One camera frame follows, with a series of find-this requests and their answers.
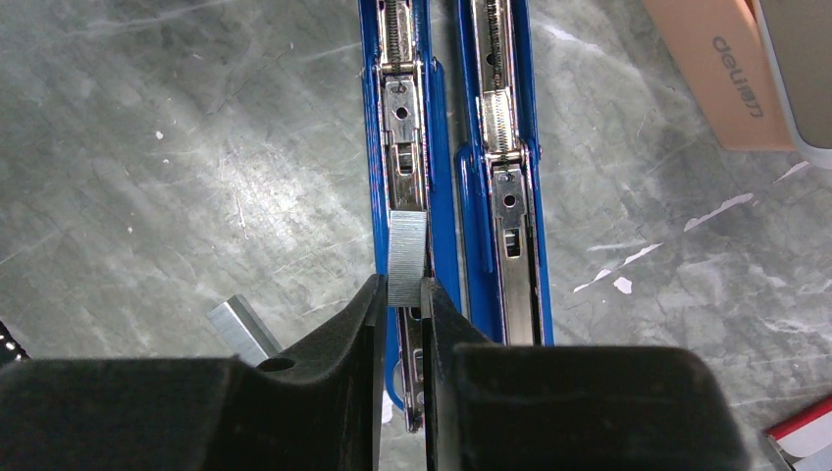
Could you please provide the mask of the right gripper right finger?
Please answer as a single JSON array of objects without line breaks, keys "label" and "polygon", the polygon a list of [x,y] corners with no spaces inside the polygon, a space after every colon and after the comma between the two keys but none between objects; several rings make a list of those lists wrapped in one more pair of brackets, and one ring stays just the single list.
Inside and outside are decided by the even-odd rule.
[{"label": "right gripper right finger", "polygon": [[666,346],[508,346],[421,283],[431,470],[746,470],[718,382]]}]

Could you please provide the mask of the blue stapler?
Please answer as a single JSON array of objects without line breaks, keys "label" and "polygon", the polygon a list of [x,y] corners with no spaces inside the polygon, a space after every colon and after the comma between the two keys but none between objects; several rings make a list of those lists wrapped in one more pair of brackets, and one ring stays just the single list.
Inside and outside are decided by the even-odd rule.
[{"label": "blue stapler", "polygon": [[[424,278],[461,304],[444,70],[427,1],[361,1],[364,116],[375,266],[388,278],[392,210],[427,213]],[[409,432],[424,426],[422,309],[388,308],[385,385]]]},{"label": "blue stapler", "polygon": [[456,4],[467,139],[456,152],[469,318],[504,344],[552,345],[529,5]]}]

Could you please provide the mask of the red white staple box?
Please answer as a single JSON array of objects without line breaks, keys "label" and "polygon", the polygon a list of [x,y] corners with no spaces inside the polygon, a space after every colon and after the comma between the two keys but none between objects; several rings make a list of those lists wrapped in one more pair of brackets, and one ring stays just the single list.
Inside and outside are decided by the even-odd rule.
[{"label": "red white staple box", "polygon": [[830,470],[831,395],[768,428],[764,435],[789,470]]}]

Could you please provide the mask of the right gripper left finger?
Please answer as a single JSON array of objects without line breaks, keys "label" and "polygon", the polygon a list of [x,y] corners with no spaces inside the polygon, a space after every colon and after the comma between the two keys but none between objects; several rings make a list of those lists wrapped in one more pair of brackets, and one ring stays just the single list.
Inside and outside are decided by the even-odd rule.
[{"label": "right gripper left finger", "polygon": [[251,366],[40,359],[1,372],[5,470],[374,470],[387,282]]}]

